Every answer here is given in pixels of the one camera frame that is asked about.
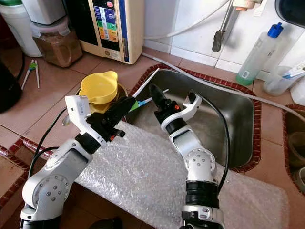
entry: countertop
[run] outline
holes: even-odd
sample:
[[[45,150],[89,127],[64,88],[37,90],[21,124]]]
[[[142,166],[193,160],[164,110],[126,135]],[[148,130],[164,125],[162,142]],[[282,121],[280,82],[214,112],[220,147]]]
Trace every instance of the countertop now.
[[[143,51],[176,66],[236,83],[235,73],[148,48],[144,48]],[[17,75],[21,61],[20,51],[18,49],[4,51],[1,52],[0,57],[11,72]],[[86,75],[116,71],[119,75],[119,82],[129,92],[147,68],[158,64],[143,56],[134,65],[127,65],[85,53],[75,64],[63,69],[46,63],[42,58],[36,59],[40,70],[41,88],[37,88],[34,73],[31,73],[20,101],[10,110],[0,114],[0,145],[5,148],[11,147],[20,136],[39,142],[45,130],[65,106],[64,96],[75,94],[80,87],[81,80]],[[30,61],[31,58],[27,57],[25,68]],[[293,103],[288,91],[279,97],[267,95],[262,91],[263,83],[263,81],[256,80],[248,88],[259,97],[284,105]],[[298,192],[285,169],[282,110],[262,104],[261,122],[261,161],[255,168],[244,174],[286,190],[290,204],[289,228],[304,228],[305,197]],[[74,125],[64,127],[58,122],[47,136],[43,146],[59,146],[68,137],[76,136],[78,132]]]

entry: yellow measuring cup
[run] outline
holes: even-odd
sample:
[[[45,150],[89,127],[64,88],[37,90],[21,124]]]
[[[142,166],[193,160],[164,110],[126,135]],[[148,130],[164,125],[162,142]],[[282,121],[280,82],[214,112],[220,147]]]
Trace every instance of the yellow measuring cup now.
[[[118,74],[113,71],[94,73],[81,82],[79,95],[87,96],[90,103],[107,104],[118,92]]]

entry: sink basin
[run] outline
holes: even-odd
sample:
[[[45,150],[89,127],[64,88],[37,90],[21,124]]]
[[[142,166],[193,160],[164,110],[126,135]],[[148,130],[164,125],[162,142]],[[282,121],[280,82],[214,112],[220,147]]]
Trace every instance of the sink basin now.
[[[252,100],[216,90],[171,70],[159,70],[151,83],[162,90],[169,89],[165,95],[180,105],[191,89],[211,100],[223,113],[228,123],[231,142],[230,168],[241,167],[250,161],[254,132]],[[147,85],[136,98],[142,101],[149,97]],[[150,102],[130,112],[126,120],[139,128],[168,139],[168,134],[161,130],[154,116],[156,110],[155,104]],[[226,155],[224,127],[217,113],[203,101],[195,116],[187,121],[187,124],[195,131],[203,146],[214,154],[216,161],[224,165]]]

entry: bubble wrap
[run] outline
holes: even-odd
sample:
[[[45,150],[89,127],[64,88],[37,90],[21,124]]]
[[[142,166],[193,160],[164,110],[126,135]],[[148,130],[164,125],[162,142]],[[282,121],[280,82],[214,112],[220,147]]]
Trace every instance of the bubble wrap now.
[[[117,128],[126,136],[100,148],[76,182],[157,229],[178,229],[186,195],[182,158],[169,140],[124,122]],[[218,180],[223,170],[218,165]],[[219,199],[226,229],[288,228],[288,199],[278,187],[229,171]]]

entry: black kettle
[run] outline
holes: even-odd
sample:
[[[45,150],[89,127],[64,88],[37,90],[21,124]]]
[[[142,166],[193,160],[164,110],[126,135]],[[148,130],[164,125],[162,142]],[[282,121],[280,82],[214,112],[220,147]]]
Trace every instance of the black kettle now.
[[[14,106],[21,94],[17,79],[0,60],[0,113]]]

